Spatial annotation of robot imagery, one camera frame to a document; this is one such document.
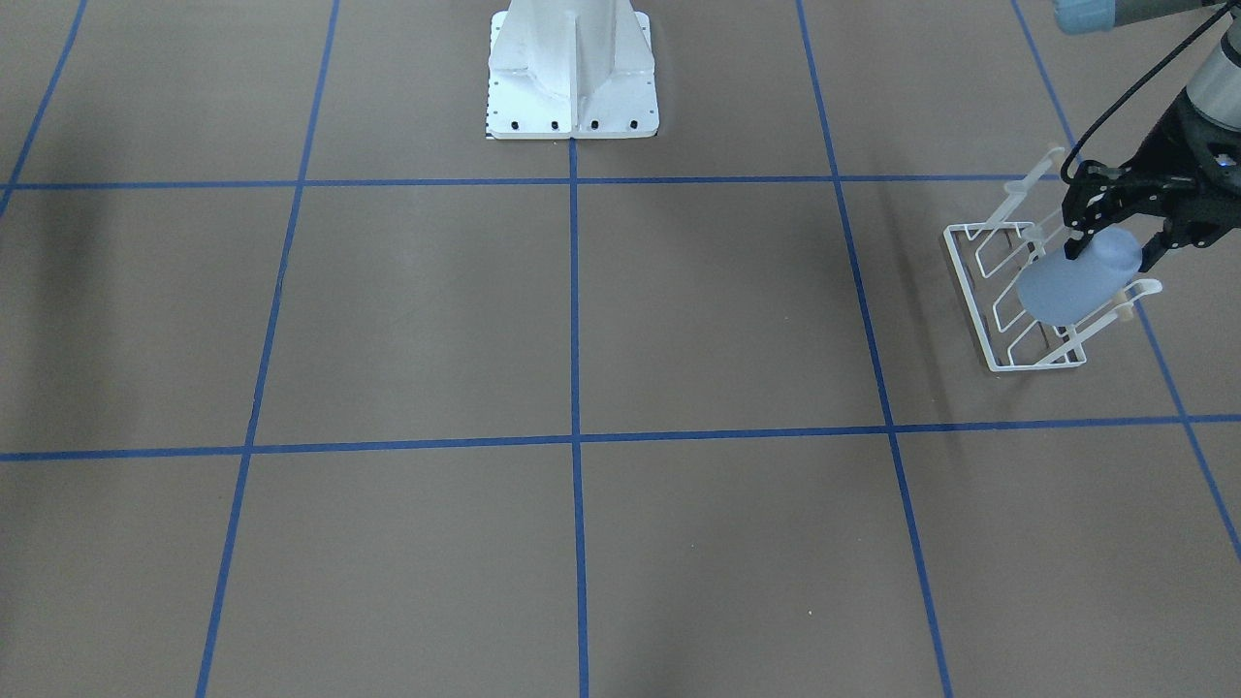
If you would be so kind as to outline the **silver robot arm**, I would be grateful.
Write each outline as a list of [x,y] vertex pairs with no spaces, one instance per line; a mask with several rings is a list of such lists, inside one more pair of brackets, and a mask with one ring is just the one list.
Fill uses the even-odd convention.
[[[1142,246],[1139,272],[1152,270],[1167,252],[1207,248],[1239,229],[1239,2],[1056,1],[1054,17],[1064,34],[1085,35],[1204,7],[1210,16],[1104,108],[1061,164],[1059,178],[1066,185],[1061,219],[1077,233],[1064,243],[1069,260],[1090,250],[1104,227],[1138,215],[1162,219],[1162,229]],[[1080,158],[1082,147],[1131,97],[1224,17],[1229,29],[1129,159],[1107,165]]]

